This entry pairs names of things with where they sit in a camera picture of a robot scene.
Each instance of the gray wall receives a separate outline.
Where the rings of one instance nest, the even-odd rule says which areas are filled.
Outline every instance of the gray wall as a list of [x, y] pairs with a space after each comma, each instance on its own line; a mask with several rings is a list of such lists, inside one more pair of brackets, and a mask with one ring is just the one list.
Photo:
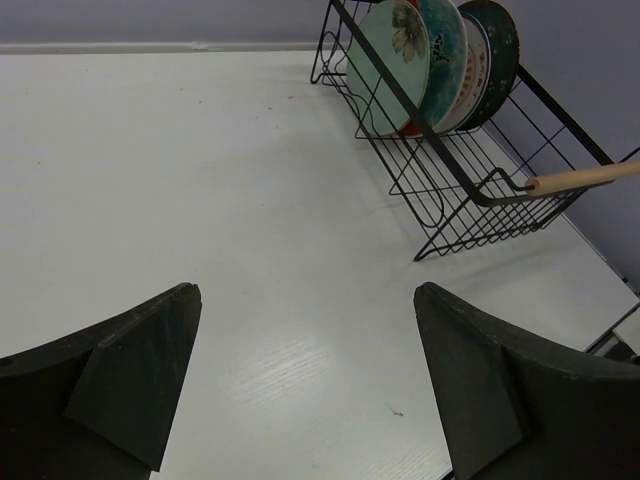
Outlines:
[[[503, 4], [519, 26], [523, 64], [605, 151], [619, 159], [638, 146], [640, 2]], [[325, 8], [325, 0], [4, 0], [0, 43], [315, 41]], [[503, 112], [501, 125], [523, 151], [530, 149], [535, 134], [505, 117]], [[591, 165], [576, 153], [582, 165]], [[588, 193], [569, 216], [640, 287], [640, 180]]]

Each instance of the rack handle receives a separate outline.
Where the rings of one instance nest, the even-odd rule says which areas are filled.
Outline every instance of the rack handle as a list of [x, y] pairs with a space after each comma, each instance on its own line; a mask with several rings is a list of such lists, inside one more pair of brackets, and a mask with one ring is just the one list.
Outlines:
[[525, 183], [525, 187], [533, 187], [527, 190], [530, 197], [540, 197], [553, 193], [574, 190], [583, 187], [591, 187], [603, 183], [613, 182], [619, 178], [640, 175], [640, 158], [602, 167], [585, 168], [573, 172], [556, 173], [542, 177], [532, 177]]

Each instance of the black wire dish rack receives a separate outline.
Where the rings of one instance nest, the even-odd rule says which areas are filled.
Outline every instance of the black wire dish rack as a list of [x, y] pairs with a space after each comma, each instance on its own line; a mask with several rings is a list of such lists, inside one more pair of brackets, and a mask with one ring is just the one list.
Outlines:
[[[389, 194], [405, 200], [427, 235], [427, 243], [414, 260], [422, 260], [433, 253], [456, 253], [547, 227], [587, 190], [564, 191], [545, 197], [527, 195], [530, 187], [524, 184], [529, 176], [538, 175], [536, 159], [539, 157], [545, 157], [539, 162], [544, 165], [544, 174], [576, 169], [568, 155], [556, 145], [561, 134], [572, 136], [581, 145], [582, 151], [588, 154], [583, 157], [592, 158], [600, 165], [613, 163], [522, 66], [503, 109], [512, 109], [513, 114], [539, 134], [540, 144], [532, 152], [520, 153], [494, 121], [475, 131], [439, 137], [356, 23], [355, 18], [362, 17], [375, 3], [329, 0], [311, 82], [320, 81], [332, 86], [346, 99], [358, 119], [356, 138], [369, 141], [391, 176]], [[379, 74], [375, 86], [368, 88], [370, 98], [360, 97], [357, 102], [347, 87], [345, 73], [349, 48], [354, 41], [360, 44]], [[376, 92], [383, 82], [420, 127], [423, 136], [417, 139], [401, 134], [380, 136], [364, 127], [364, 116], [369, 114], [374, 102], [382, 110]], [[540, 105], [538, 108], [546, 109], [557, 119], [554, 122], [558, 127], [554, 127], [554, 131], [548, 131], [548, 122], [534, 120], [527, 112], [527, 105], [517, 101], [516, 93], [522, 89], [533, 94]], [[551, 165], [555, 171], [549, 171], [549, 149], [556, 159], [557, 165]]]

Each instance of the plate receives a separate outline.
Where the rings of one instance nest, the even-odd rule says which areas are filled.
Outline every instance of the plate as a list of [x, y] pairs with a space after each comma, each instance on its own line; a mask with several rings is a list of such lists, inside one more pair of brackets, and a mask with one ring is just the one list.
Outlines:
[[[467, 33], [460, 12], [450, 0], [419, 0], [419, 6], [431, 44], [429, 82], [420, 112], [433, 128], [449, 113], [462, 86], [467, 69]], [[402, 134], [420, 135], [420, 129], [411, 122]]]
[[[409, 99], [420, 105], [429, 75], [429, 37], [419, 12], [405, 0], [385, 0], [364, 17], [360, 30]], [[375, 136], [402, 129], [409, 114], [356, 40], [347, 56], [347, 87], [362, 126]]]
[[507, 100], [520, 63], [520, 40], [511, 15], [490, 0], [473, 0], [460, 5], [460, 11], [473, 16], [489, 37], [491, 70], [489, 85], [477, 109], [459, 130], [479, 127]]
[[480, 23], [468, 13], [462, 12], [462, 21], [467, 31], [467, 70], [456, 103], [434, 128], [439, 134], [455, 130], [473, 115], [489, 83], [489, 38]]

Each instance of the flower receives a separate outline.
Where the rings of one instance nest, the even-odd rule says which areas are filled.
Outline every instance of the flower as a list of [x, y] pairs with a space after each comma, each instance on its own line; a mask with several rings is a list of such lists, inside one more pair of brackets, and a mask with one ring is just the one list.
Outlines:
[[398, 29], [392, 38], [393, 49], [402, 51], [405, 63], [412, 62], [416, 53], [423, 58], [427, 40], [418, 12], [404, 0], [396, 0], [391, 25]]

